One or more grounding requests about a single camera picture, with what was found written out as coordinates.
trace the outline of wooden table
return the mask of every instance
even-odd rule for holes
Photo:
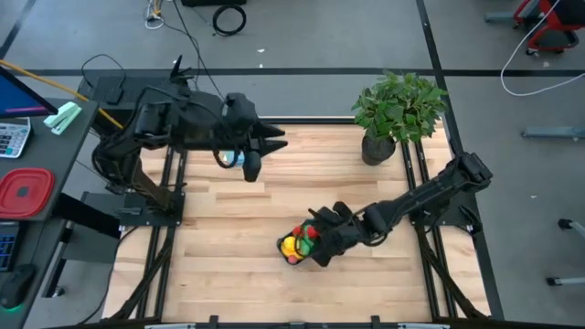
[[[255,183],[244,182],[241,169],[219,168],[209,152],[189,154],[184,221],[175,237],[163,320],[207,322],[216,314],[221,322],[369,322],[377,314],[383,322],[429,321],[418,242],[405,218],[381,246],[359,245],[327,268],[310,260],[290,266],[275,246],[308,218],[309,207],[343,200],[358,209],[406,192],[399,146],[389,160],[371,167],[360,158],[359,127],[282,128],[289,146],[264,158]],[[423,145],[433,177],[451,159],[442,127]],[[414,156],[413,145],[410,152]],[[164,160],[165,150],[143,152],[144,171],[154,181],[160,181]],[[150,230],[137,229],[120,246],[104,317],[120,308],[142,278]],[[489,313],[471,237],[457,228],[441,233],[452,277]],[[447,314],[435,278],[441,314]]]

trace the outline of black plant pot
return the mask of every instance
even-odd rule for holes
[[[388,160],[396,151],[396,143],[392,137],[376,140],[368,136],[362,139],[362,160],[366,165],[379,165]]]

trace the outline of potted plant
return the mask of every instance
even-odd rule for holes
[[[399,79],[384,72],[372,88],[365,88],[353,110],[355,122],[364,127],[362,159],[368,165],[379,165],[394,154],[396,143],[418,142],[432,136],[435,121],[447,109],[441,95],[447,92],[434,82],[413,73]]]

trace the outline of white cable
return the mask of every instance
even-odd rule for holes
[[[579,76],[575,77],[575,78],[571,78],[567,81],[561,82],[559,84],[556,84],[554,86],[550,86],[550,87],[546,87],[543,88],[541,90],[536,90],[536,91],[532,91],[532,92],[526,92],[526,93],[516,93],[511,91],[510,89],[507,88],[507,86],[504,83],[504,72],[505,69],[508,68],[508,65],[510,65],[510,62],[512,61],[512,59],[514,58],[514,56],[516,55],[516,53],[518,52],[518,50],[520,49],[520,47],[522,47],[522,44],[524,44],[524,42],[537,30],[538,27],[540,27],[540,25],[547,20],[547,17],[550,15],[550,13],[552,13],[552,11],[555,9],[555,7],[558,5],[558,3],[560,2],[560,0],[557,0],[557,2],[550,7],[550,10],[548,10],[547,14],[544,15],[544,17],[542,17],[542,19],[540,20],[540,22],[538,22],[538,24],[536,24],[532,30],[530,30],[530,32],[528,32],[526,34],[526,36],[522,39],[522,41],[520,41],[520,43],[518,44],[518,47],[516,47],[516,49],[514,50],[514,52],[512,53],[512,56],[510,56],[510,59],[506,62],[506,64],[504,65],[504,67],[502,68],[502,71],[500,72],[500,81],[502,81],[502,87],[504,87],[504,90],[507,91],[510,95],[512,96],[518,96],[518,97],[524,97],[524,96],[532,96],[532,95],[536,95],[539,94],[543,91],[547,91],[547,90],[552,90],[555,89],[556,87],[560,87],[560,86],[564,86],[568,83],[573,82],[574,80],[577,80],[583,76],[585,76],[585,73],[580,74]]]
[[[161,16],[159,16],[157,14],[151,14],[151,13],[154,12],[154,3],[153,3],[153,1],[154,0],[149,0],[148,1],[148,6],[144,10],[144,27],[146,27],[149,30],[156,30],[156,29],[159,29],[159,28],[161,28],[161,27],[163,27],[165,25],[165,20]],[[148,22],[149,21],[152,22],[153,20],[160,21],[161,23],[159,25],[157,25],[157,26],[151,27],[151,26],[148,25]]]

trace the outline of red chair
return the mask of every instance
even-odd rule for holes
[[[534,0],[525,0],[514,12],[514,20],[518,26],[534,25],[542,18],[530,15],[521,16],[525,7]],[[539,12],[547,13],[557,0],[540,0]],[[585,0],[560,0],[553,12],[547,17],[533,36],[528,40],[527,55],[533,55],[539,50],[555,51],[562,53],[565,49],[573,48],[579,44],[579,38],[575,31],[585,27]],[[554,35],[556,41],[545,39],[548,35]]]

